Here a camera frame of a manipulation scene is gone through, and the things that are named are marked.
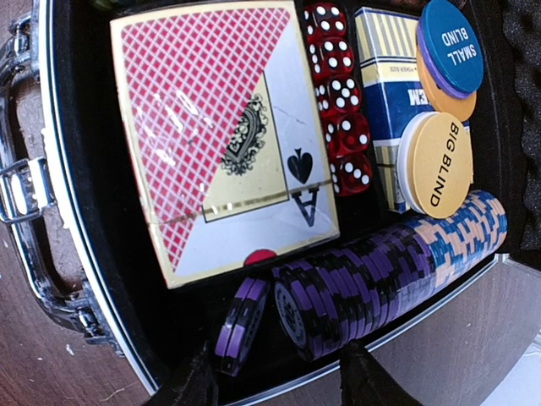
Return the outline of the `purple small blind button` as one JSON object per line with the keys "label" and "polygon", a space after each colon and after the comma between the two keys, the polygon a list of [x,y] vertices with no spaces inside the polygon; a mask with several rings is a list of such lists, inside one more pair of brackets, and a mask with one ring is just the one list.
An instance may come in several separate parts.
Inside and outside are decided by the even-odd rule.
{"label": "purple small blind button", "polygon": [[455,89],[437,69],[432,57],[429,54],[429,50],[426,46],[421,22],[418,22],[418,27],[417,27],[417,43],[419,46],[422,59],[427,67],[427,70],[429,71],[429,74],[431,78],[434,80],[436,86],[440,90],[444,91],[448,96],[451,96],[456,99],[461,99],[461,100],[465,100],[468,97],[470,97],[470,95],[472,95],[472,92],[463,92],[463,91],[459,91]]}

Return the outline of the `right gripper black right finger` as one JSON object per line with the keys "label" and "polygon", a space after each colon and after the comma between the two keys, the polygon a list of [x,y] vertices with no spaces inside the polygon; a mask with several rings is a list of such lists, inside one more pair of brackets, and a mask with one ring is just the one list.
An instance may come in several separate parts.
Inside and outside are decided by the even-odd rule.
{"label": "right gripper black right finger", "polygon": [[418,405],[359,340],[342,349],[340,375],[342,405]]}

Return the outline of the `orange big blind button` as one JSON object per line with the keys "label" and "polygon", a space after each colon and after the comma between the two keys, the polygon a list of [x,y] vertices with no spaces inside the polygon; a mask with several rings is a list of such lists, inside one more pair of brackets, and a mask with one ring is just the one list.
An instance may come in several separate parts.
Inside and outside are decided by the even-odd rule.
{"label": "orange big blind button", "polygon": [[466,99],[458,99],[447,95],[441,90],[434,79],[422,58],[420,48],[417,47],[417,69],[420,83],[429,100],[430,105],[438,112],[448,112],[458,118],[461,122],[465,122],[472,116],[477,103],[477,92],[474,91]]}

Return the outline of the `red card deck box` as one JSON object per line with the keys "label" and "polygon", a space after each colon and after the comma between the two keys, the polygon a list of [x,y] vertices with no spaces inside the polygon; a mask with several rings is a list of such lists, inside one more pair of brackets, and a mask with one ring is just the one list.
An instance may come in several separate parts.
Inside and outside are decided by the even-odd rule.
{"label": "red card deck box", "polygon": [[193,3],[110,24],[140,203],[168,288],[338,237],[292,1]]}

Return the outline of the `blue small blind button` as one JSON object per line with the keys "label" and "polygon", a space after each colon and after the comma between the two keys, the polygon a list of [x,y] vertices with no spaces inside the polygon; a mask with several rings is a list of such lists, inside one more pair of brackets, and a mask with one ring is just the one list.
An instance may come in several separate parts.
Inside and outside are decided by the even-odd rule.
{"label": "blue small blind button", "polygon": [[449,1],[430,1],[418,22],[440,73],[459,91],[477,91],[484,77],[484,58],[462,11]]}

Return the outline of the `aluminium poker case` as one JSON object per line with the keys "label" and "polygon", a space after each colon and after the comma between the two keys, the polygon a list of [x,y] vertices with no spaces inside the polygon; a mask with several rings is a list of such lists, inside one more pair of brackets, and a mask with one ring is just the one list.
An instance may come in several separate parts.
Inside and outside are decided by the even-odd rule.
{"label": "aluminium poker case", "polygon": [[[533,171],[539,160],[523,150],[537,136],[540,116],[540,4],[470,1],[465,11],[488,48],[489,77],[474,116],[488,149],[475,158],[480,186],[501,198],[511,222],[504,250],[533,259],[540,212],[533,208]],[[156,274],[156,256],[143,234],[112,77],[108,24],[112,13],[86,1],[37,1],[1,27],[1,164],[22,161],[28,143],[17,135],[12,96],[21,81],[43,85],[46,120],[41,137],[53,199],[74,218],[65,241],[82,288],[66,294],[55,274],[52,234],[44,217],[10,226],[28,283],[43,311],[89,340],[110,343],[129,358],[140,380],[157,389],[181,353],[165,338],[177,331],[181,297]]]}

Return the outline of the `white dealer button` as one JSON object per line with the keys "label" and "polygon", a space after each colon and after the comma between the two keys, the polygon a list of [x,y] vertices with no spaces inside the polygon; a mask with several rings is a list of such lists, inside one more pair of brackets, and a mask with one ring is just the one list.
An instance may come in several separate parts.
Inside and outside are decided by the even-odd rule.
{"label": "white dealer button", "polygon": [[414,196],[413,187],[410,185],[408,172],[409,152],[420,125],[426,119],[434,116],[435,114],[436,112],[421,112],[409,121],[405,129],[402,131],[402,137],[400,138],[396,158],[396,173],[402,196],[404,197],[407,205],[420,214],[424,214],[425,211],[420,207],[417,198]]}

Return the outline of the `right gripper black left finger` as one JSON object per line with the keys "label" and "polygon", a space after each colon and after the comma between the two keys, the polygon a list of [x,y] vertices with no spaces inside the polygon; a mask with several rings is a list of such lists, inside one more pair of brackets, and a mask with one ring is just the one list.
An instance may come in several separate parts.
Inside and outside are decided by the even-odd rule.
{"label": "right gripper black left finger", "polygon": [[148,405],[217,405],[219,387],[210,362],[209,344],[202,343],[152,395]]}

